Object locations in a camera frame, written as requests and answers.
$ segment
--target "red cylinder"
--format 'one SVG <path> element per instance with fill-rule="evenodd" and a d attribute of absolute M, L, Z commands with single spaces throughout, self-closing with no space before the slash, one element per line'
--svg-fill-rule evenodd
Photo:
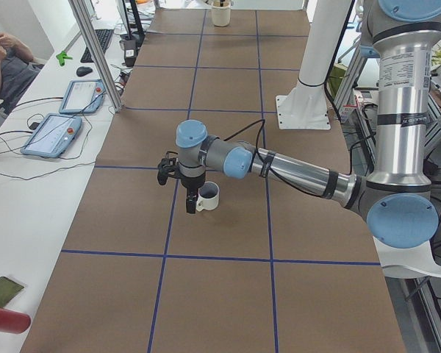
<path fill-rule="evenodd" d="M 31 324 L 27 314 L 0 308 L 0 332 L 22 333 Z"/>

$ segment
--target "white desk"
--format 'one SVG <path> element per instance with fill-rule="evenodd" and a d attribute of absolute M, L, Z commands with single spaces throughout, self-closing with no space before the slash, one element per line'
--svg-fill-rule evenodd
<path fill-rule="evenodd" d="M 113 27 L 114 23 L 95 24 L 95 28 Z M 65 43 L 74 37 L 76 29 L 72 32 Z M 55 58 L 57 53 L 54 53 L 21 101 L 63 96 L 69 81 L 80 79 L 75 72 L 81 65 L 94 69 L 82 79 L 98 78 L 94 64 L 80 63 L 84 49 L 85 43 L 80 37 L 68 51 L 73 60 L 66 60 L 63 67 L 59 66 Z M 106 58 L 108 63 L 121 67 L 123 52 L 116 35 L 107 49 Z M 116 78 L 119 70 L 113 67 L 110 70 Z M 80 158 L 43 160 L 8 152 L 0 154 L 0 172 L 28 178 L 58 168 L 93 162 L 110 127 L 114 112 L 110 105 L 109 98 L 105 97 L 102 107 L 95 114 L 87 115 L 93 129 Z M 42 101 L 18 107 L 4 122 L 0 132 L 27 130 L 29 116 L 56 113 L 59 106 L 60 101 Z M 84 120 L 82 131 L 63 157 L 79 155 L 89 128 Z M 12 149 L 22 146 L 28 137 L 23 133 L 3 136 Z M 0 140 L 0 151 L 6 150 Z M 30 181 L 0 176 L 0 276 L 7 276 L 25 286 L 7 309 L 34 317 L 92 170 L 93 165 L 86 165 Z M 20 335 L 0 332 L 0 353 L 19 352 L 26 336 L 27 331 Z"/>

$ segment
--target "green clip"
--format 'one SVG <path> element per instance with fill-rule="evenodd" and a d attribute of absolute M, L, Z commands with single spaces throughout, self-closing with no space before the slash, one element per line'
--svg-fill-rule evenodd
<path fill-rule="evenodd" d="M 65 65 L 65 59 L 72 59 L 72 57 L 69 57 L 65 51 L 61 51 L 60 54 L 56 55 L 57 60 L 59 60 L 59 65 L 64 66 Z"/>

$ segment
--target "white mug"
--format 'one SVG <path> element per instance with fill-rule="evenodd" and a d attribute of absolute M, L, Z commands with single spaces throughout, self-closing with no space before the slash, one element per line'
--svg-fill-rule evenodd
<path fill-rule="evenodd" d="M 214 1 L 211 7 L 212 24 L 218 27 L 228 26 L 230 24 L 230 1 L 223 1 L 223 6 L 216 6 L 217 3 Z"/>
<path fill-rule="evenodd" d="M 219 186 L 215 182 L 205 182 L 198 192 L 196 210 L 212 211 L 219 205 Z"/>

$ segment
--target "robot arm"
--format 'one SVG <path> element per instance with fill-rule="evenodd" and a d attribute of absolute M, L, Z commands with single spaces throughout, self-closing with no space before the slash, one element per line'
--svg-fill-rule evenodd
<path fill-rule="evenodd" d="M 430 87 L 431 48 L 441 38 L 441 0 L 365 0 L 363 41 L 380 54 L 377 161 L 368 176 L 345 175 L 246 143 L 207 134 L 199 121 L 177 129 L 177 158 L 159 165 L 159 181 L 177 177 L 194 213 L 206 167 L 229 177 L 248 172 L 333 199 L 359 214 L 373 235 L 397 248 L 431 239 L 438 215 L 423 174 L 423 145 Z"/>

